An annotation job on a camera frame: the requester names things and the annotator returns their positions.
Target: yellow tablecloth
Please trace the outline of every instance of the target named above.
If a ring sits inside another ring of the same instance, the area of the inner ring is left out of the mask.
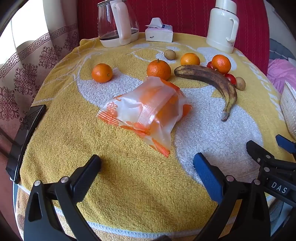
[[[176,51],[177,59],[166,60],[166,49]],[[278,94],[266,76],[238,50],[224,54],[231,61],[230,73],[243,77],[247,87],[237,90],[237,103],[229,119],[221,122],[220,93],[173,74],[180,57],[188,52],[196,53],[204,66],[214,55],[223,54],[209,47],[205,38],[188,34],[174,34],[173,43],[146,42],[140,34],[129,45],[110,49],[98,39],[81,40],[49,73],[33,102],[46,104],[47,111],[27,147],[22,185],[30,190],[37,179],[57,182],[97,154],[103,160],[102,171],[78,207],[103,240],[147,240],[162,233],[183,237],[197,234],[216,207],[193,168],[197,152],[239,181],[257,177],[259,166],[245,149],[250,139],[276,158],[292,160],[276,144],[277,134],[292,137]],[[157,58],[169,63],[170,81],[193,105],[172,131],[168,158],[135,133],[96,117],[108,99],[141,84],[148,63]],[[98,63],[114,69],[110,82],[92,80],[91,70]]]

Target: overripe brown banana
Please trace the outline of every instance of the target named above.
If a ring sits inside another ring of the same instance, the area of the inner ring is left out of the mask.
[[[218,71],[199,65],[182,65],[174,70],[175,76],[186,79],[200,80],[214,86],[225,100],[221,121],[229,117],[231,107],[237,100],[237,92],[230,81]]]

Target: plastic woven basket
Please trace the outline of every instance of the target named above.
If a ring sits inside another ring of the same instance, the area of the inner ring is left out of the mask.
[[[289,132],[296,140],[296,91],[286,82],[281,97],[281,110]]]

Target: metal screw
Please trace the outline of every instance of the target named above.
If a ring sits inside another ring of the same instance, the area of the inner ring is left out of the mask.
[[[254,183],[255,183],[256,185],[260,185],[260,181],[259,181],[258,179],[255,179],[255,180],[254,180]]]
[[[229,181],[229,182],[233,182],[234,177],[229,175],[229,176],[226,177],[226,180]]]
[[[68,177],[62,177],[61,178],[61,182],[62,183],[66,183],[67,181],[69,181],[69,178]]]
[[[39,180],[37,180],[36,182],[34,182],[34,186],[39,186],[41,184],[41,182]]]

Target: red fabric backdrop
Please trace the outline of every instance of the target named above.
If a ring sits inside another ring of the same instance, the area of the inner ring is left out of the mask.
[[[78,0],[78,28],[80,39],[98,36],[97,3],[102,0]],[[173,26],[178,33],[207,36],[210,11],[215,0],[128,0],[132,6],[140,32],[153,17]],[[234,0],[237,4],[239,30],[235,47],[246,55],[264,74],[269,59],[269,27],[263,0]]]

